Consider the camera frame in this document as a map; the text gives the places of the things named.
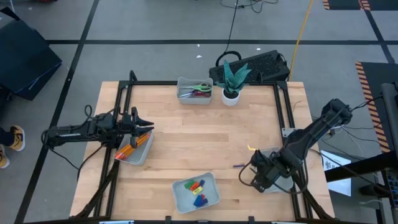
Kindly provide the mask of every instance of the snake plant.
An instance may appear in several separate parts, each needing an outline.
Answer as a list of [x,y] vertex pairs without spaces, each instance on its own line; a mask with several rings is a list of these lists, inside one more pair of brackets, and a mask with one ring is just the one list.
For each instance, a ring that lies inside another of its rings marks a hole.
[[216,82],[216,84],[217,86],[224,88],[229,94],[239,93],[243,88],[243,82],[250,71],[251,69],[248,69],[248,64],[246,63],[234,75],[229,67],[229,63],[224,60],[224,83]]

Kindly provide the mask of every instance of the white pot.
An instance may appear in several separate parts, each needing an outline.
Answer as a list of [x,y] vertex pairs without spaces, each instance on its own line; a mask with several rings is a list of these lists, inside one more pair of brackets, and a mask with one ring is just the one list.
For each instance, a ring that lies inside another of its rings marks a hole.
[[226,96],[224,95],[224,89],[222,89],[221,92],[222,92],[222,94],[223,94],[223,96],[221,97],[221,100],[222,100],[222,102],[223,102],[225,105],[227,105],[227,106],[234,106],[234,105],[236,105],[236,104],[238,103],[238,101],[239,101],[239,97],[241,96],[241,92],[239,91],[238,96],[237,96],[236,98],[229,99],[228,97],[226,97]]

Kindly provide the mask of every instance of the white paper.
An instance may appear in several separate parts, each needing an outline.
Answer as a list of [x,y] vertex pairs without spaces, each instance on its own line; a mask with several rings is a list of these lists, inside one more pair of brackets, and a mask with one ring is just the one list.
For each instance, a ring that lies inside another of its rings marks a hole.
[[[336,156],[330,152],[321,150],[321,153],[326,155],[327,157],[330,157],[330,159],[333,159],[334,161],[338,162],[341,165],[347,165],[347,164],[351,163],[351,161],[349,159],[345,159],[340,156]],[[332,162],[325,156],[322,156],[322,158],[323,158],[323,170],[324,171],[340,166],[340,165],[336,164],[335,162]],[[340,193],[343,195],[347,195],[347,196],[351,196],[351,178],[329,182],[328,188],[329,188],[329,190],[332,190],[334,192],[337,192],[337,193]]]

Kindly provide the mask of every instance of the yellow block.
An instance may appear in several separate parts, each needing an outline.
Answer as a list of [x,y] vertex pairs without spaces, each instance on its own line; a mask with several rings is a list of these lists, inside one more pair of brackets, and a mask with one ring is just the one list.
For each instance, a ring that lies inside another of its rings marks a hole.
[[199,186],[199,187],[198,187],[197,189],[195,189],[192,193],[193,193],[194,195],[197,195],[197,194],[199,194],[202,190],[203,190],[203,187]]

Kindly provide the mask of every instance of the yellow cable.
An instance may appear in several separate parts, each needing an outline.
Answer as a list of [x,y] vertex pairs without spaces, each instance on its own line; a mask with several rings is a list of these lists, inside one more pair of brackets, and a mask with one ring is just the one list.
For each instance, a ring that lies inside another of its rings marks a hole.
[[313,2],[313,0],[310,0],[310,5],[308,6],[307,13],[305,14],[304,22],[301,25],[300,35],[298,36],[298,40],[296,42],[296,46],[294,47],[293,59],[292,59],[292,63],[290,64],[290,73],[289,73],[288,81],[291,81],[291,78],[292,78],[294,59],[296,58],[297,47],[299,46],[299,43],[300,43],[300,40],[301,40],[301,36],[303,35],[304,27],[305,27],[305,24],[307,23],[308,15],[310,14],[310,11],[311,11],[312,2]]

